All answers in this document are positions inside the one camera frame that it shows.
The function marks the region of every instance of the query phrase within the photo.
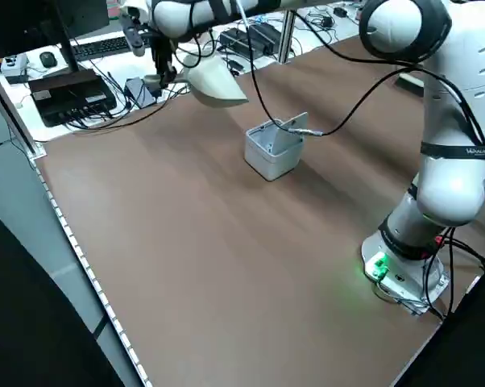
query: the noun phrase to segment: green led light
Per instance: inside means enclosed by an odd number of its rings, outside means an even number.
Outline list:
[[[389,272],[388,256],[384,252],[377,252],[369,262],[372,276],[382,281]]]

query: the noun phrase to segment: metal strip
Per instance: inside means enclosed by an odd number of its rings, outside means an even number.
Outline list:
[[[19,140],[26,154],[29,156],[40,156],[39,146],[35,144],[31,133],[26,128],[24,121],[20,118],[19,113],[15,109],[12,101],[8,97],[6,91],[2,88],[0,82],[0,112],[6,121],[6,125],[14,133],[14,136]]]
[[[282,34],[280,35],[280,46],[278,47],[278,61],[281,64],[286,63],[289,58],[295,17],[291,10],[284,12],[284,23],[282,24]]]
[[[55,211],[55,214],[58,217],[58,220],[60,221],[60,225],[62,226],[62,229],[64,230],[65,234],[67,235],[68,241],[73,246],[74,252],[76,253],[76,257],[78,258],[78,261],[80,262],[81,267],[87,274],[90,284],[92,285],[94,291],[96,292],[97,297],[101,301],[104,311],[108,316],[108,319],[114,326],[115,331],[117,332],[118,338],[121,341],[122,346],[124,347],[128,357],[130,358],[131,363],[133,364],[135,370],[137,371],[137,374],[139,375],[140,380],[142,381],[145,387],[152,387],[153,384],[149,381],[149,377],[147,376],[146,371],[144,370],[144,367],[141,365],[139,357],[135,353],[135,349],[131,345],[131,342],[128,339],[126,331],[122,328],[122,325],[119,322],[119,319],[115,314],[114,309],[112,308],[112,305],[108,301],[108,298],[106,297],[105,292],[103,291],[101,285],[99,284],[99,281],[97,280],[96,275],[92,270],[92,267],[90,266],[89,262],[85,258],[85,254],[81,250],[81,247],[77,242],[76,236],[73,234],[73,231],[71,227],[68,225],[67,220],[62,214],[61,209],[58,207],[58,203],[56,202],[54,195],[52,194],[48,185],[45,183],[44,177],[42,176],[42,173],[40,172],[40,170],[35,167],[35,171],[39,177],[40,183],[42,184],[42,186],[44,187],[44,190],[46,191],[48,200],[51,203],[51,206]]]

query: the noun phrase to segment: label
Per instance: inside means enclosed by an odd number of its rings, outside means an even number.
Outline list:
[[[35,91],[32,95],[36,101],[42,101],[43,99],[49,99],[51,97],[49,90]]]
[[[94,103],[94,102],[97,102],[97,101],[102,101],[103,99],[106,99],[106,96],[104,94],[94,95],[93,97],[85,98],[87,103]]]

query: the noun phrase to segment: electrical wire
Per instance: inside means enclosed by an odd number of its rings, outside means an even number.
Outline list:
[[[130,121],[129,123],[124,123],[122,125],[117,125],[117,126],[113,126],[113,127],[108,127],[108,132],[110,131],[114,131],[114,130],[117,130],[117,129],[121,129],[123,127],[129,127],[131,125],[135,125],[136,123],[140,123],[141,121],[143,121],[144,119],[147,119],[149,117],[151,117],[152,115],[155,115],[156,113],[160,112],[163,108],[166,107],[166,105],[169,103],[169,101],[171,101],[172,99],[176,98],[178,95],[181,95],[182,91],[187,89],[187,86],[184,86],[182,87],[181,89],[179,89],[178,91],[174,92],[174,90],[169,90],[171,93],[174,93],[174,95],[170,95],[165,101],[164,103],[159,106],[157,109],[153,110],[151,113],[149,114],[146,114],[144,115],[143,117],[139,118],[139,119],[136,119],[134,121]]]
[[[245,25],[245,28],[247,29],[247,39],[248,39],[248,48],[249,48],[249,54],[250,54],[250,63],[251,63],[251,79],[253,81],[253,84],[254,84],[254,87],[255,87],[255,92],[257,93],[257,97],[259,98],[259,101],[260,101],[260,105],[262,106],[264,112],[266,113],[267,117],[272,121],[272,123],[274,125],[276,125],[279,129],[283,130],[283,131],[289,131],[288,129],[285,129],[283,128],[271,115],[271,113],[269,112],[269,109],[267,108],[266,106],[266,103],[264,102],[263,100],[263,96],[262,96],[262,93],[260,92],[260,88],[259,88],[259,83],[257,82],[257,79],[256,79],[256,75],[255,75],[255,70],[254,70],[254,57],[253,57],[253,49],[252,49],[252,46],[251,46],[251,37],[250,37],[250,34],[248,33],[248,23],[247,23],[247,19],[246,19],[246,16],[243,15],[243,10],[241,10],[241,14],[242,14],[242,20],[244,22],[244,25]],[[302,21],[308,25],[307,21],[302,18]],[[313,32],[317,35],[317,38],[326,46],[326,47],[330,47],[320,36],[319,34],[313,30]],[[354,108],[350,111],[350,113],[342,120],[342,122],[337,125],[333,130],[331,131],[328,131],[328,132],[316,132],[316,135],[317,136],[328,136],[328,135],[332,135],[338,131],[340,131],[344,126],[345,124],[350,120],[350,118],[354,115],[355,111],[364,103],[364,101],[370,96],[371,93],[373,93],[380,85],[382,85],[387,79],[391,78],[391,77],[394,77],[395,75],[397,74],[401,74],[401,73],[410,73],[412,72],[414,69],[397,69],[391,73],[389,73],[388,75],[382,77],[380,80],[378,80],[362,97],[361,99],[357,102],[357,104],[354,106]]]
[[[271,120],[271,122],[276,125],[279,129],[283,131],[288,131],[287,129],[283,128],[270,114],[269,110],[266,107],[266,104],[264,103],[262,94],[260,93],[259,89],[259,83],[257,82],[257,78],[255,75],[255,68],[254,68],[254,57],[253,57],[253,47],[251,45],[251,35],[250,35],[250,24],[248,23],[248,19],[246,17],[246,12],[244,11],[243,6],[241,5],[240,0],[235,0],[237,3],[237,6],[239,8],[239,13],[241,14],[242,17],[242,22],[244,24],[244,27],[246,28],[247,32],[247,40],[248,40],[248,52],[250,54],[250,71],[251,71],[251,79],[253,81],[253,86],[255,87],[255,92],[257,93],[257,97],[259,98],[260,105],[262,106],[264,112],[268,116],[268,118]]]
[[[73,38],[73,41],[76,44],[76,46],[80,47],[80,44],[79,44],[79,42],[77,41],[76,38]],[[110,113],[110,112],[105,113],[105,112],[102,112],[102,113],[105,114],[107,118],[109,118],[110,116],[115,116],[115,115],[118,115],[118,114],[122,114],[124,112],[124,110],[127,110],[127,109],[132,108],[132,106],[128,106],[128,98],[124,94],[124,91],[122,90],[122,87],[116,82],[116,80],[114,79],[114,77],[112,77],[112,74],[110,72],[108,72],[109,75],[107,76],[104,72],[102,72],[102,70],[100,68],[98,68],[96,66],[96,64],[94,62],[92,62],[92,60],[89,59],[89,62],[95,68],[95,70],[100,74],[100,77],[107,84],[109,84],[110,86],[112,86],[112,88],[114,89],[114,95],[115,95],[115,97],[123,105],[123,108],[120,111],[118,111],[118,112],[115,112],[115,113]],[[121,98],[119,98],[118,94],[121,94],[124,97],[124,102],[121,100]]]
[[[452,309],[454,308],[454,233],[455,227],[450,230],[449,234],[449,255],[450,255],[450,301],[449,301],[449,309],[446,312],[446,317],[448,317],[452,313]]]
[[[142,94],[144,90],[144,85],[141,85],[140,86],[140,91],[139,91],[139,95],[137,95],[137,98],[135,100],[139,100],[139,97],[140,95]],[[81,125],[80,127],[77,127],[71,123],[68,123],[69,126],[71,127],[75,127],[77,129],[82,129],[84,131],[88,131],[88,130],[91,130],[91,131],[100,131],[100,130],[104,130],[104,129],[111,129],[112,128],[112,125],[114,125],[115,123],[118,123],[120,120],[124,119],[126,116],[128,116],[129,113],[131,113],[131,111],[133,110],[135,104],[131,106],[130,109],[128,109],[128,111],[124,114],[122,114],[121,116],[113,119],[112,121],[108,122],[107,124],[103,125],[103,126],[96,126],[96,127],[87,127],[83,122],[80,122],[78,121],[78,123]]]
[[[386,295],[387,297],[391,298],[393,301],[395,301],[397,303],[400,303],[400,302],[410,302],[412,304],[417,304],[419,306],[429,306],[429,304],[427,302],[423,302],[423,301],[420,301],[420,300],[411,300],[409,298],[402,298],[402,297],[396,297],[396,296],[391,295],[389,293],[389,291],[383,287],[382,281],[377,281],[375,284],[376,284],[377,288],[384,295]]]
[[[359,25],[359,22],[357,22],[357,21],[353,20],[353,19],[352,19],[350,16],[348,16],[348,15],[347,15],[347,16],[346,16],[346,18],[347,18],[348,20],[350,20],[350,21],[351,21],[353,24],[355,24],[356,26],[358,26],[358,25]]]
[[[338,56],[339,58],[342,58],[344,60],[348,60],[350,62],[355,62],[355,63],[368,63],[368,64],[380,64],[380,65],[396,65],[396,66],[401,66],[404,67],[404,71],[400,71],[399,73],[410,73],[413,71],[425,73],[427,75],[430,75],[431,77],[437,79],[440,81],[449,91],[452,91],[450,94],[452,97],[455,99],[456,103],[459,104],[459,107],[461,108],[463,115],[465,117],[466,122],[468,123],[471,132],[476,135],[475,138],[472,138],[472,142],[476,145],[485,145],[485,135],[483,133],[483,129],[481,128],[479,121],[475,117],[474,112],[470,108],[470,105],[466,101],[464,95],[462,94],[461,90],[451,81],[449,81],[447,78],[436,74],[432,71],[429,71],[427,69],[424,69],[418,64],[413,64],[404,60],[373,60],[373,59],[360,59],[360,58],[352,58],[350,56],[347,56],[345,54],[342,54],[329,46],[323,39],[322,37],[312,28],[312,26],[309,24],[309,22],[301,15],[299,15],[297,12],[293,11],[293,14],[295,14],[302,22],[307,25],[309,29],[316,35],[316,37],[320,40],[320,42],[328,48],[334,55]]]
[[[485,270],[485,257],[484,256],[480,255],[476,250],[471,248],[468,244],[462,242],[461,240],[459,240],[455,237],[454,237],[454,240],[452,241],[452,244],[454,245],[454,247],[459,248],[459,249],[463,250],[464,252],[467,252],[468,254],[473,256],[474,258],[476,258],[481,263],[481,268],[483,270]]]
[[[27,155],[27,153],[24,151],[24,149],[22,149],[20,146],[18,146],[15,143],[15,137],[13,136],[13,134],[12,134],[11,129],[10,129],[9,126],[8,126],[8,135],[10,136],[10,141],[2,141],[0,143],[0,146],[3,145],[3,144],[6,144],[6,143],[10,143],[14,148],[16,148],[19,152],[21,152],[24,155],[24,157],[26,157],[27,163],[29,164],[31,170],[34,171],[35,170],[35,166],[31,162],[30,157]]]
[[[291,36],[292,39],[294,39],[297,43],[298,43],[298,46],[300,46],[300,55],[303,55],[304,54],[304,48],[303,46],[301,45],[300,41],[298,40],[298,38],[296,38],[295,36]]]
[[[215,53],[215,51],[216,51],[216,45],[215,45],[215,43],[218,40],[213,37],[212,28],[209,28],[209,36],[210,36],[210,41],[208,41],[207,43],[203,44],[203,47],[202,48],[199,48],[198,53],[196,53],[196,52],[190,52],[189,50],[186,50],[185,48],[182,48],[180,46],[176,46],[176,49],[178,49],[180,51],[183,51],[183,52],[185,52],[185,53],[187,53],[189,55],[195,56],[195,57],[201,57],[201,58],[211,57]],[[205,48],[207,47],[207,44],[212,44],[212,52],[210,54],[208,54],[208,55],[203,55],[203,52],[205,51]]]
[[[189,30],[190,31],[194,31],[194,22],[193,22],[193,13],[194,13],[194,6],[196,5],[195,2],[192,2],[191,3],[191,7],[190,7],[190,10],[189,10]],[[201,58],[203,57],[206,57],[206,56],[203,56],[201,54],[201,45],[200,45],[200,41],[198,40],[197,36],[194,35],[193,36],[193,39],[194,39],[194,42],[196,43],[197,45],[197,50],[198,50],[198,54],[195,55],[197,57],[197,61],[195,64],[189,66],[188,64],[185,64],[183,63],[179,58],[178,58],[178,55],[176,54],[175,52],[175,58],[176,60],[178,61],[178,63],[180,63],[182,66],[184,66],[186,69],[194,69],[195,67],[199,66],[200,65],[200,62],[201,62]]]
[[[425,292],[425,297],[427,298],[427,303],[429,304],[429,309],[431,309],[431,311],[442,321],[445,319],[445,316],[439,310],[437,310],[434,307],[433,303],[430,301],[430,297],[429,297],[429,274],[430,274],[430,269],[433,267],[434,261],[436,260],[436,256],[439,253],[439,251],[441,250],[441,247],[443,247],[443,244],[445,242],[445,238],[448,236],[449,233],[450,233],[450,229],[447,228],[445,230],[445,232],[443,233],[443,236],[442,236],[442,238],[441,238],[441,240],[440,240],[440,242],[437,246],[436,251],[428,259],[429,264],[426,265],[425,275],[424,275],[424,280],[423,280],[423,289],[424,289],[424,292]]]

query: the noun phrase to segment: white desk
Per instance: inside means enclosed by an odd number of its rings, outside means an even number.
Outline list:
[[[335,3],[331,4],[330,6],[304,8],[302,10],[299,10],[299,13],[302,16],[307,15],[310,11],[316,12],[316,13],[322,13],[323,11],[326,11],[332,14],[332,9],[334,6],[336,6]],[[349,16],[352,17],[352,15],[354,15],[354,8],[348,6],[347,10],[349,12]],[[277,19],[282,19],[282,18],[283,18],[282,12],[274,12],[254,19],[258,19],[259,21],[262,21],[262,22],[269,22],[277,30],[281,31],[282,22],[277,21]],[[341,19],[341,18],[338,18],[337,16],[334,16],[334,20],[336,22],[334,29],[336,30],[336,35],[338,40],[344,40],[358,34],[359,28],[351,20]],[[231,23],[225,26],[215,27],[214,34],[217,37],[225,29],[230,27],[237,27],[237,26],[239,26],[240,28],[243,28],[241,24],[238,25],[237,23]],[[303,53],[306,53],[321,46],[321,43],[318,40],[318,38],[311,31],[304,30],[305,28],[306,26],[299,19],[297,19],[296,28],[294,31],[294,37],[297,39],[297,41],[293,40],[292,42],[292,49],[297,55],[299,55],[301,51],[303,51]],[[113,32],[109,34],[89,37],[86,39],[79,40],[79,43],[85,44],[85,43],[89,43],[97,40],[109,39],[117,36],[122,36],[122,33],[119,31],[119,32]],[[330,41],[330,36],[328,33],[321,32],[321,36],[327,41]],[[181,47],[189,51],[196,50],[195,44],[182,44]],[[42,67],[39,60],[40,53],[46,52],[46,51],[53,52],[55,54],[56,60],[58,61],[58,65],[53,69],[49,69],[47,72],[46,72],[46,69]],[[179,55],[179,58],[183,60],[186,54],[184,54],[183,52],[180,52],[178,55]],[[64,58],[60,54],[60,49],[56,46],[49,46],[46,48],[40,48],[31,52],[28,52],[27,56],[30,61],[30,64],[28,66],[33,68],[28,70],[28,75],[30,76],[31,79],[42,77],[43,75],[47,75],[49,73],[55,72],[65,67]],[[250,71],[250,66],[247,60],[244,60],[243,58],[239,58],[236,56],[230,56],[230,59],[236,60],[238,63],[244,66],[244,70],[242,71],[242,73],[246,73]],[[151,59],[150,50],[147,50],[146,55],[144,55],[143,57],[137,57],[137,56],[134,56],[131,52],[127,52],[127,53],[119,54],[115,56],[107,56],[102,59],[96,59],[96,60],[93,60],[93,62],[103,73],[110,72],[121,87],[124,87],[124,84],[128,78],[143,77],[145,75],[155,73],[155,65],[153,63],[153,60]],[[273,60],[272,58],[263,56],[255,61],[255,67],[257,69],[260,69],[274,62],[275,60]],[[181,66],[177,61],[175,61],[173,64],[176,66],[176,69],[178,71],[181,70]],[[93,66],[90,64],[89,61],[82,62],[81,65],[83,65],[88,69],[93,69]],[[67,135],[71,131],[73,131],[63,125],[59,125],[58,127],[46,127],[42,122],[42,119],[40,118],[40,115],[36,109],[35,103],[30,97],[31,93],[30,93],[30,90],[27,88],[27,85],[10,85],[2,75],[0,75],[0,82],[2,83],[2,86],[4,87],[5,91],[8,93],[8,96],[10,97],[11,101],[14,103],[15,107],[17,108],[17,111],[19,112],[20,117],[25,122],[27,129],[29,130],[32,137],[36,141],[41,141],[41,142],[50,141],[62,135]],[[169,95],[169,92],[164,91],[164,94],[161,100],[164,100],[165,98],[167,98],[168,95]],[[118,108],[116,110],[113,110],[113,113],[115,111],[120,111],[122,108],[123,108],[123,104],[121,104],[118,101]]]

